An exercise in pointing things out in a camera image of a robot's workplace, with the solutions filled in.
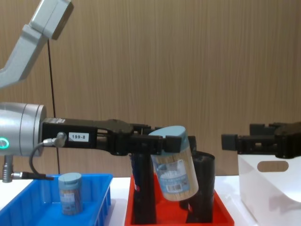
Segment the white table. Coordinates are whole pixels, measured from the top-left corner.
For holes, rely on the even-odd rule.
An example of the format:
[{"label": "white table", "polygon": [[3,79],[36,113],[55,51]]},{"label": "white table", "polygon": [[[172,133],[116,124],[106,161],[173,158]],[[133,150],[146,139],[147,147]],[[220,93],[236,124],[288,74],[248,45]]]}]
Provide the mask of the white table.
[{"label": "white table", "polygon": [[[31,180],[15,180],[12,183],[0,182],[0,209],[19,194]],[[106,226],[123,226],[127,210],[130,178],[114,178],[111,183],[111,207],[106,218]],[[226,206],[236,226],[258,226],[245,208],[239,196],[239,177],[224,176],[215,178],[215,190]]]}]

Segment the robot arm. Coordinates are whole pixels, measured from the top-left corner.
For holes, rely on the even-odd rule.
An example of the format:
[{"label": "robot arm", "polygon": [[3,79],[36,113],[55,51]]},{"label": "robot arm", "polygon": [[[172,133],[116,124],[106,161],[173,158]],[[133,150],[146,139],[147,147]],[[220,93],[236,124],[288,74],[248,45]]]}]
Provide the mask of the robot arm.
[{"label": "robot arm", "polygon": [[27,78],[48,39],[56,40],[73,5],[69,0],[42,0],[29,24],[22,29],[7,63],[0,70],[0,88]]}]

